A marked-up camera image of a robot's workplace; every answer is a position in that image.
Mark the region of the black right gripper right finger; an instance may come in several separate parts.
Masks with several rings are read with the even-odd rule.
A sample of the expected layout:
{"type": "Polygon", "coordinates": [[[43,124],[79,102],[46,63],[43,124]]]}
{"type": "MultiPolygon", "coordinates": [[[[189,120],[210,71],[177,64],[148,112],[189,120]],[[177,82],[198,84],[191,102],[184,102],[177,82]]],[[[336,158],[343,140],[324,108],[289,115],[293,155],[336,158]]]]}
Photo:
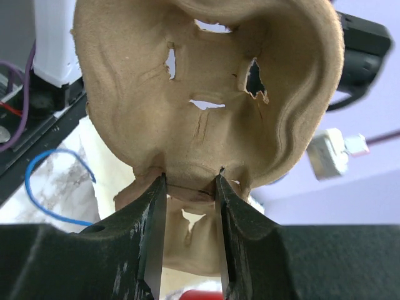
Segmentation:
{"type": "Polygon", "coordinates": [[[282,226],[215,183],[225,299],[399,298],[399,226],[282,226]]]}

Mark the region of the checkered paper takeout bag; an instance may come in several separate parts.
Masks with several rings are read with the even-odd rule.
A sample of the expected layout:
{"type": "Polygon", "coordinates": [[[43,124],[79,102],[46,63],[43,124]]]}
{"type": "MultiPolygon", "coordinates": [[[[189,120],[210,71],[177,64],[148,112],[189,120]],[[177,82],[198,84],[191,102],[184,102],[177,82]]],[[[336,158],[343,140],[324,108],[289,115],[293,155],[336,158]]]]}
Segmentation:
{"type": "MultiPolygon", "coordinates": [[[[111,154],[88,117],[79,120],[77,128],[59,148],[78,153],[98,183],[93,186],[86,168],[74,156],[54,153],[31,176],[34,197],[45,208],[72,219],[95,223],[113,213],[112,198],[134,180],[132,169],[111,154]]],[[[83,229],[46,216],[31,203],[23,184],[1,206],[1,225],[19,223],[50,223],[75,233],[83,229]]],[[[179,299],[190,289],[222,291],[220,277],[198,276],[164,267],[161,278],[161,299],[179,299]]]]}

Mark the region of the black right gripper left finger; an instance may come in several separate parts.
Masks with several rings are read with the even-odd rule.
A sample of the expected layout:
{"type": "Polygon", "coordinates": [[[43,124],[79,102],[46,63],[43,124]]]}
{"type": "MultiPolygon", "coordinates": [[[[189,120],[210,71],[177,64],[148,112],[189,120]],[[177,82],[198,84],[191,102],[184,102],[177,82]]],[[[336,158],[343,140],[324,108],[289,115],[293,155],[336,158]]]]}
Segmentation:
{"type": "Polygon", "coordinates": [[[79,233],[1,226],[2,299],[158,299],[166,179],[79,233]]]}

